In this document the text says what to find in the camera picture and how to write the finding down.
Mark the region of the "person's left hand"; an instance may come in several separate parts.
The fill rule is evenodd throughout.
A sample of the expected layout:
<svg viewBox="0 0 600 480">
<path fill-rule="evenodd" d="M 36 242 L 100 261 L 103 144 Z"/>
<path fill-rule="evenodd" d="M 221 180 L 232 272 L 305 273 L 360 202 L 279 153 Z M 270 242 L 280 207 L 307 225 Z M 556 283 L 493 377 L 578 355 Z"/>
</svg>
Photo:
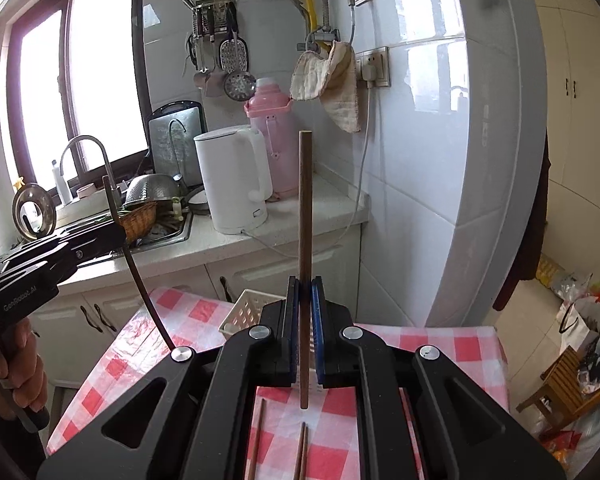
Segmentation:
<svg viewBox="0 0 600 480">
<path fill-rule="evenodd" d="M 3 344 L 8 356 L 4 356 L 0 348 L 0 381 L 7 379 L 12 386 L 12 402 L 20 408 L 38 412 L 47 401 L 47 377 L 30 320 L 24 318 L 12 326 L 5 334 Z M 13 420 L 16 413 L 1 391 L 0 388 L 0 417 Z"/>
</svg>

